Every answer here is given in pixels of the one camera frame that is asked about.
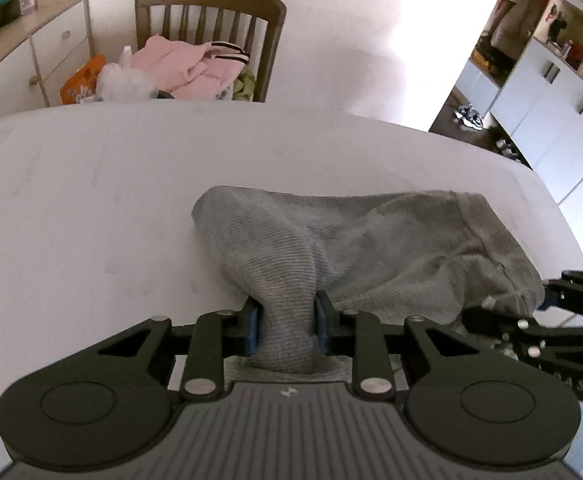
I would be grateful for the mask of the person in background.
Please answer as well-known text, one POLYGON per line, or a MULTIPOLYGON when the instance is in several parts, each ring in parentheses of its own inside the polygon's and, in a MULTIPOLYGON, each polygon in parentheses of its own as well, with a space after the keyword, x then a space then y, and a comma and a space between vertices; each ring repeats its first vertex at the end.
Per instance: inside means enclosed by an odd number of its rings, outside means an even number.
POLYGON ((548 3, 549 0, 497 0, 478 46, 494 61, 515 64, 548 3))

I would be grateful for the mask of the pink garment on chair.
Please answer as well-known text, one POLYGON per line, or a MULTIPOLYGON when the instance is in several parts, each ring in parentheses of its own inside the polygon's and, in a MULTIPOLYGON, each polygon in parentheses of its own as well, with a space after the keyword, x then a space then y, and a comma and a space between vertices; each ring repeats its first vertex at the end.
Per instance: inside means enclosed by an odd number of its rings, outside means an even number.
POLYGON ((131 67, 141 70, 158 91, 177 100, 214 100, 233 86, 250 63, 236 44, 210 41, 188 44, 152 36, 131 56, 131 67))

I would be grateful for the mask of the clear plastic bag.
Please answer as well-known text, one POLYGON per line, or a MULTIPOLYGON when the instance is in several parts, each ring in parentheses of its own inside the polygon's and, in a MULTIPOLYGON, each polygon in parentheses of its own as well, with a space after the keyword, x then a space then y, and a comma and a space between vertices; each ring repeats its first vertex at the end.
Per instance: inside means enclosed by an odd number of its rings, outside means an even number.
POLYGON ((136 103, 154 99, 158 91, 152 78, 143 70, 132 66, 132 47, 125 46, 116 63, 107 63, 96 84, 99 101, 136 103))

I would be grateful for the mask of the orange snack bag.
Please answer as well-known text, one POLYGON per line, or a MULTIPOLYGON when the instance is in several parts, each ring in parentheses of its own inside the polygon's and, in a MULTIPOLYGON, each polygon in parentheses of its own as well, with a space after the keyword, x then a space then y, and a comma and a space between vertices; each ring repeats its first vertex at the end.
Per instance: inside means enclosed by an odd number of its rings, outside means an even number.
POLYGON ((77 70, 59 91, 62 105, 78 104, 96 93, 100 72, 106 64, 106 57, 98 54, 77 70))

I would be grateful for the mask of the brown wooden chair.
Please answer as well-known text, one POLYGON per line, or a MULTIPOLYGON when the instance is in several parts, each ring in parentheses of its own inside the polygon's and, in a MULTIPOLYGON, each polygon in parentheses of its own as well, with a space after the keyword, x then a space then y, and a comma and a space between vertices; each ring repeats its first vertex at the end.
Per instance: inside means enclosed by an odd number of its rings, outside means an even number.
POLYGON ((251 55, 253 99, 263 103, 286 16, 282 0, 135 0, 136 44, 144 47, 154 32, 191 44, 236 44, 251 55))

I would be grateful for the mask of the wooden white sideboard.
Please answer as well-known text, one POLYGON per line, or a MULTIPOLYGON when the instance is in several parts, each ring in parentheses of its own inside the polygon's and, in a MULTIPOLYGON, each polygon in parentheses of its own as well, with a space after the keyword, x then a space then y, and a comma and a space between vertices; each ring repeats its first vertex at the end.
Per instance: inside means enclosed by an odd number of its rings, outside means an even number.
POLYGON ((88 0, 37 0, 0 28, 0 117, 55 107, 60 89, 94 55, 88 0))

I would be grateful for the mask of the white kitchen cabinets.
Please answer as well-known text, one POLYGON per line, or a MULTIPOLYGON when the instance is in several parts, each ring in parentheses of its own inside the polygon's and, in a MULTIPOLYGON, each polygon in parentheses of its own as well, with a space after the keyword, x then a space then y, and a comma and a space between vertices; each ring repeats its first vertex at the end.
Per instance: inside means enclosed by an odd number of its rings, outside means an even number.
POLYGON ((496 122, 557 202, 583 181, 583 0, 549 0, 519 60, 509 65, 474 47, 454 90, 457 119, 496 122))

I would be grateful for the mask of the green garment on chair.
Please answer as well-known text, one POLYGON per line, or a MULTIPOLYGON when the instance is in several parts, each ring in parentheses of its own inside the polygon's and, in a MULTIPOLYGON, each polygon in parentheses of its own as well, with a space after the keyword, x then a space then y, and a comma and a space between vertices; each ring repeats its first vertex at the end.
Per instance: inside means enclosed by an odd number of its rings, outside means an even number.
POLYGON ((251 102, 256 90, 256 77, 246 68, 235 79, 233 84, 233 101, 251 102))

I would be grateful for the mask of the grey knit garment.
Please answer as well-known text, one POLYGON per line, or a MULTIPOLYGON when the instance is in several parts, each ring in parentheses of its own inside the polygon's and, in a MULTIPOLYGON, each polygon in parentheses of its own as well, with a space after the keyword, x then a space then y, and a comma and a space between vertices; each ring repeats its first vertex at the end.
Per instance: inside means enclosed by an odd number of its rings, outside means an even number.
POLYGON ((527 316, 545 296, 537 269, 479 194, 319 197, 217 186, 192 220, 223 275, 264 309, 256 354, 226 362, 232 382, 350 378, 348 359, 317 345, 316 292, 387 324, 421 315, 453 330, 467 308, 527 316))

